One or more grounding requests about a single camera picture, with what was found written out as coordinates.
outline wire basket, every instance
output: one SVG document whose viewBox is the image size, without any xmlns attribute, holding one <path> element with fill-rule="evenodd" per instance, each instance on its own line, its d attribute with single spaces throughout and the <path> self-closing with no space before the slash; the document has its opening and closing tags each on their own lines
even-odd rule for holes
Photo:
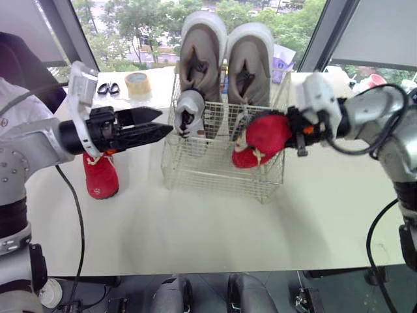
<svg viewBox="0 0 417 313">
<path fill-rule="evenodd" d="M 221 192 L 226 195 L 250 196 L 264 203 L 283 183 L 284 151 L 262 166 L 241 169 L 234 166 L 231 155 L 235 147 L 232 137 L 250 119 L 267 110 L 286 111 L 291 73 L 281 84 L 272 84 L 270 107 L 206 102 L 204 119 L 207 138 L 182 138 L 174 130 L 165 138 L 162 157 L 164 184 L 168 189 L 192 188 Z M 174 113 L 180 95 L 179 75 L 175 75 L 169 124 L 174 125 Z"/>
</svg>

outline table surface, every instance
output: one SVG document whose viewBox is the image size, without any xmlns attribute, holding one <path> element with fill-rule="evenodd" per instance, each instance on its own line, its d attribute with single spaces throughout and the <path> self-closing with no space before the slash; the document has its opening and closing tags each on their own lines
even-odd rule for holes
<svg viewBox="0 0 417 313">
<path fill-rule="evenodd" d="M 162 108 L 167 121 L 173 69 L 148 70 L 147 104 Z M 96 105 L 129 108 L 124 77 L 100 73 L 99 83 L 117 82 L 119 96 L 96 96 Z M 293 84 L 307 74 L 293 74 Z M 332 79 L 337 96 L 350 89 Z M 61 106 L 61 120 L 69 119 Z M 361 143 L 345 143 L 358 147 Z M 378 162 L 341 155 L 320 145 L 298 158 L 287 151 L 284 185 L 268 203 L 209 192 L 168 190 L 160 169 L 164 141 L 116 154 L 120 190 L 108 200 L 92 199 L 85 187 L 82 158 L 63 164 L 74 185 L 85 223 L 82 275 L 147 275 L 334 269 L 368 266 L 365 242 L 377 213 L 395 198 Z M 27 183 L 33 242 L 40 243 L 51 276 L 74 276 L 80 252 L 72 194 L 54 168 Z M 398 226 L 390 210 L 374 233 L 379 265 L 403 263 Z"/>
</svg>

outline black cable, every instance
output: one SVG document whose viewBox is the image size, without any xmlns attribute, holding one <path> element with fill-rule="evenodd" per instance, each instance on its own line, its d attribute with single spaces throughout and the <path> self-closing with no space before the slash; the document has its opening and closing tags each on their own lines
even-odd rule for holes
<svg viewBox="0 0 417 313">
<path fill-rule="evenodd" d="M 363 93 L 360 93 L 359 95 L 363 95 L 364 93 L 369 92 L 370 90 L 373 89 L 380 89 L 383 87 L 393 87 L 396 88 L 400 93 L 401 96 L 403 97 L 403 107 L 395 112 L 393 115 L 390 116 L 390 118 L 387 120 L 387 122 L 384 125 L 384 128 L 382 129 L 381 133 L 378 135 L 377 139 L 369 146 L 366 147 L 365 149 L 362 150 L 346 150 L 345 148 L 342 148 L 340 146 L 338 146 L 332 137 L 332 133 L 329 132 L 329 136 L 326 137 L 326 141 L 328 142 L 328 144 L 335 149 L 336 151 L 343 153 L 345 155 L 365 155 L 367 153 L 369 153 L 369 155 L 374 158 L 377 159 L 377 157 L 375 156 L 375 152 L 377 151 L 377 149 L 382 146 L 384 144 L 384 142 L 387 140 L 387 138 L 394 132 L 394 130 L 398 127 L 398 125 L 402 122 L 402 120 L 404 119 L 407 110 L 409 109 L 409 98 L 407 96 L 407 94 L 405 93 L 405 91 L 392 83 L 386 83 L 384 85 L 378 85 L 374 88 L 368 89 L 366 91 L 364 91 Z"/>
<path fill-rule="evenodd" d="M 369 262 L 371 264 L 371 268 L 372 271 L 375 274 L 375 277 L 377 279 L 377 283 L 379 286 L 379 289 L 381 289 L 381 293 L 382 296 L 384 297 L 384 300 L 386 302 L 386 305 L 388 306 L 388 308 L 390 309 L 391 313 L 397 313 L 397 310 L 395 309 L 394 304 L 391 301 L 390 296 L 388 295 L 388 292 L 385 288 L 384 282 L 382 281 L 382 277 L 381 274 L 379 273 L 377 266 L 375 265 L 375 262 L 373 261 L 373 257 L 372 257 L 372 251 L 371 251 L 371 239 L 372 239 L 372 235 L 373 235 L 373 231 L 375 229 L 375 226 L 378 224 L 379 220 L 384 216 L 384 214 L 391 208 L 393 207 L 396 203 L 398 202 L 398 199 L 395 199 L 393 201 L 391 201 L 375 218 L 375 220 L 373 220 L 371 227 L 369 227 L 369 231 L 367 233 L 367 237 L 366 237 L 366 253 L 367 253 L 367 257 L 369 259 Z"/>
<path fill-rule="evenodd" d="M 48 85 L 48 86 L 39 87 L 39 88 L 35 88 L 33 90 L 30 90 L 30 91 L 16 97 L 15 99 L 11 100 L 3 109 L 0 110 L 0 117 L 2 117 L 7 111 L 9 111 L 15 105 L 17 105 L 21 101 L 25 100 L 27 97 L 33 96 L 37 93 L 43 93 L 43 92 L 51 90 L 51 89 L 56 89 L 56 88 L 61 88 L 61 87 L 66 87 L 66 86 L 68 86 L 68 82 L 66 82 L 66 83 L 55 83 L 53 85 Z"/>
<path fill-rule="evenodd" d="M 61 170 L 59 165 L 56 165 L 55 168 L 57 169 L 59 175 L 61 175 L 61 177 L 64 179 L 64 181 L 66 182 L 66 184 L 68 185 L 68 187 L 70 188 L 70 190 L 72 192 L 72 195 L 74 197 L 74 201 L 76 203 L 77 212 L 78 212 L 79 228 L 81 230 L 81 255 L 79 257 L 77 275 L 76 275 L 76 277 L 74 279 L 74 283 L 72 285 L 71 296 L 70 296 L 70 300 L 69 300 L 69 303 L 71 303 L 74 300 L 74 296 L 76 294 L 76 289 L 77 289 L 77 285 L 78 285 L 78 281 L 79 281 L 79 276 L 81 274 L 81 269 L 83 268 L 83 262 L 84 262 L 84 253 L 85 253 L 84 221 L 83 221 L 83 215 L 81 213 L 81 207 L 79 206 L 78 196 L 77 196 L 77 193 L 76 193 L 74 187 L 71 185 L 68 178 L 66 178 L 65 174 L 63 173 L 63 171 Z"/>
<path fill-rule="evenodd" d="M 107 287 L 104 286 L 104 293 L 103 293 L 103 296 L 100 298 L 100 300 L 90 305 L 83 305 L 83 310 L 88 310 L 89 308 L 92 308 L 93 306 L 96 306 L 98 303 L 102 302 L 104 298 L 106 298 L 109 295 L 110 291 L 111 291 L 111 287 L 109 288 L 109 290 L 107 290 Z"/>
</svg>

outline red shoe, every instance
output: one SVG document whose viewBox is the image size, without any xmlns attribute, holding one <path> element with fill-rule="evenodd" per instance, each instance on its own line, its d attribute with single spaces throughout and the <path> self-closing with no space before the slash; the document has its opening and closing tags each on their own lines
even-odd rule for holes
<svg viewBox="0 0 417 313">
<path fill-rule="evenodd" d="M 291 136 L 286 116 L 270 114 L 258 117 L 236 141 L 233 164 L 238 168 L 263 165 L 285 148 L 285 142 Z"/>
<path fill-rule="evenodd" d="M 119 191 L 119 178 L 113 165 L 113 157 L 103 154 L 93 158 L 83 154 L 87 191 L 94 199 L 107 199 Z"/>
</svg>

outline tape roll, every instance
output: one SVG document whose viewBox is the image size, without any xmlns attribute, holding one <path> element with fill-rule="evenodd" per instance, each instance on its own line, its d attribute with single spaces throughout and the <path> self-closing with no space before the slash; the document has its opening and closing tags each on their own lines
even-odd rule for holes
<svg viewBox="0 0 417 313">
<path fill-rule="evenodd" d="M 124 79 L 130 96 L 146 95 L 151 91 L 148 76 L 145 73 L 131 73 Z"/>
</svg>

